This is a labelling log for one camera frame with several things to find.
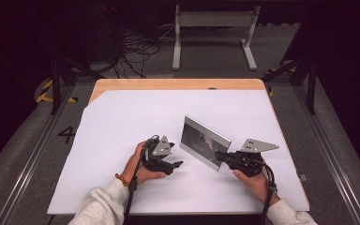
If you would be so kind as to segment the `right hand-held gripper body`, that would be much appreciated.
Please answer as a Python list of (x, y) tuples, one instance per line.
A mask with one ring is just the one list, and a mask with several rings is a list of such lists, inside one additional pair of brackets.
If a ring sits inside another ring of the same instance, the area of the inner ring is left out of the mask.
[(238, 170), (247, 177), (258, 175), (263, 168), (261, 152), (279, 149), (277, 144), (246, 139), (239, 151), (228, 155), (228, 166), (231, 170)]

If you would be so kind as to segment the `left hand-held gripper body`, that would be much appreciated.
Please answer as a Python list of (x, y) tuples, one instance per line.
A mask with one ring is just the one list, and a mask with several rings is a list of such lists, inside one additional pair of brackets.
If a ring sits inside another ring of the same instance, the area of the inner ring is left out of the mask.
[(173, 173), (173, 164), (163, 159), (172, 152), (167, 137), (159, 138), (158, 135), (155, 135), (145, 143), (144, 152), (142, 153), (142, 165), (151, 172), (163, 172), (170, 175)]

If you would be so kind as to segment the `black glossy panel silver edges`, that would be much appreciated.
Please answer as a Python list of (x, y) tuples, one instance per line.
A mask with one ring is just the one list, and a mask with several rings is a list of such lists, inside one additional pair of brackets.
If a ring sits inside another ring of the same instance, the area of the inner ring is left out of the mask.
[(231, 143), (210, 127), (185, 116), (180, 147), (213, 170), (218, 171), (222, 164), (216, 152), (227, 153)]

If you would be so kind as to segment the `person's right hand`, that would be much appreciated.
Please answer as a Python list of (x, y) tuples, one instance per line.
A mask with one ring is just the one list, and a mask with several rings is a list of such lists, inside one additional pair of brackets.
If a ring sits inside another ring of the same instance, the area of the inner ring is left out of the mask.
[(247, 187), (257, 200), (265, 204), (268, 196), (268, 180), (265, 169), (262, 169), (258, 175), (253, 177), (248, 177), (239, 170), (233, 170), (232, 173)]

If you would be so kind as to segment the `person's left hand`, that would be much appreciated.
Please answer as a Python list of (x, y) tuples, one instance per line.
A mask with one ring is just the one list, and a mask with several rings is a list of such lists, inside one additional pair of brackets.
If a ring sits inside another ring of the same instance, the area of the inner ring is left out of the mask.
[(140, 186), (148, 180), (160, 179), (166, 176), (164, 172), (151, 172), (144, 168), (139, 161), (144, 147), (145, 142), (140, 142), (137, 145), (135, 152), (130, 156), (124, 170), (120, 173), (120, 180), (124, 184), (129, 185), (133, 177), (137, 178), (137, 185)]

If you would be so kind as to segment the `white paper sheet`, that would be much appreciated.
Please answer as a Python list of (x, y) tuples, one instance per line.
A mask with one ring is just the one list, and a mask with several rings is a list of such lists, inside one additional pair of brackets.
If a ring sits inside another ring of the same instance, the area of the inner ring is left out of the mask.
[(231, 151), (251, 138), (276, 145), (263, 153), (275, 174), (278, 194), (297, 211), (309, 209), (271, 101), (263, 90), (106, 91), (83, 111), (49, 213), (70, 215), (94, 187), (106, 187), (123, 170), (138, 143), (154, 135), (175, 144), (168, 161), (173, 174), (137, 188), (133, 215), (254, 214), (257, 201), (226, 165), (215, 171), (180, 143), (187, 116), (231, 142)]

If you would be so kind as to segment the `black metal stand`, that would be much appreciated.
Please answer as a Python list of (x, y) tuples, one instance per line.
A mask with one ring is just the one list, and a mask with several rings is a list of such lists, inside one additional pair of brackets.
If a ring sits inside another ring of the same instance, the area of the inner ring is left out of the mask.
[(267, 70), (262, 77), (263, 82), (268, 82), (293, 68), (294, 72), (290, 78), (292, 85), (300, 86), (307, 79), (307, 107), (311, 114), (315, 114), (316, 65), (314, 60), (318, 56), (320, 47), (318, 34), (322, 22), (320, 10), (317, 7), (312, 8), (296, 31), (280, 61), (280, 67)]
[(42, 9), (46, 25), (42, 37), (45, 38), (45, 49), (51, 58), (52, 114), (56, 114), (64, 102), (60, 82), (63, 81), (65, 86), (73, 86), (77, 81), (77, 75), (72, 68), (95, 80), (103, 79), (103, 76), (90, 68), (69, 7), (64, 4), (43, 4)]

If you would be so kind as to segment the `yellow black hazard tape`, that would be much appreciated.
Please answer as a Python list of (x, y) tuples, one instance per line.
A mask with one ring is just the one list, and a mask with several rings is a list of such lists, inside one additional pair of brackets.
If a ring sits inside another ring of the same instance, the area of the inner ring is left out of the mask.
[(52, 79), (49, 79), (48, 81), (46, 81), (46, 83), (42, 87), (42, 90), (41, 90), (39, 96), (37, 97), (37, 102), (53, 102), (53, 98), (47, 96), (48, 91), (52, 86), (53, 86)]

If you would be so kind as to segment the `aluminium floor rail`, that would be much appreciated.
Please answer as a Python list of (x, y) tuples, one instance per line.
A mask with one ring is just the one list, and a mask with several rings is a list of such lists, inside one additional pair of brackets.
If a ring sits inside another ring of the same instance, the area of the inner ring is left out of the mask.
[(349, 213), (352, 216), (352, 220), (355, 225), (360, 225), (360, 202), (357, 200), (357, 197), (352, 189), (350, 179), (347, 174), (341, 168), (335, 153), (333, 152), (332, 146), (327, 140), (323, 128), (319, 123), (319, 120), (316, 115), (313, 115), (310, 112), (310, 109), (307, 105), (307, 96), (303, 92), (303, 89), (300, 86), (294, 86), (292, 88), (294, 94), (296, 95), (298, 101), (302, 105), (307, 120), (309, 121), (315, 136), (318, 139), (318, 142), (321, 146), (322, 156), (324, 161), (332, 174), (332, 177), (337, 185), (337, 189), (345, 202)]
[(74, 87), (72, 85), (65, 86), (61, 92), (61, 96), (58, 101), (59, 104), (54, 114), (50, 114), (48, 120), (42, 129), (41, 134), (38, 137), (37, 143), (33, 148), (29, 158), (26, 161), (20, 175), (18, 176), (14, 188), (11, 190), (1, 212), (0, 212), (0, 225), (8, 225), (11, 221), (14, 212), (26, 191), (34, 172), (38, 166), (41, 156), (43, 155), (47, 141), (49, 140), (53, 128), (61, 115), (65, 105), (73, 92)]

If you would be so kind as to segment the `white metal stand frame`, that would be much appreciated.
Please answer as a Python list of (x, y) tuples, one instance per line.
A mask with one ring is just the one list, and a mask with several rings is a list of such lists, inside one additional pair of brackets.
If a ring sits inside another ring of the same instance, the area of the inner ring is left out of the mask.
[(177, 5), (174, 17), (174, 46), (172, 69), (179, 70), (181, 62), (181, 28), (182, 27), (246, 27), (247, 37), (240, 40), (247, 64), (251, 71), (257, 69), (250, 49), (254, 30), (260, 15), (260, 6), (247, 11), (183, 11)]

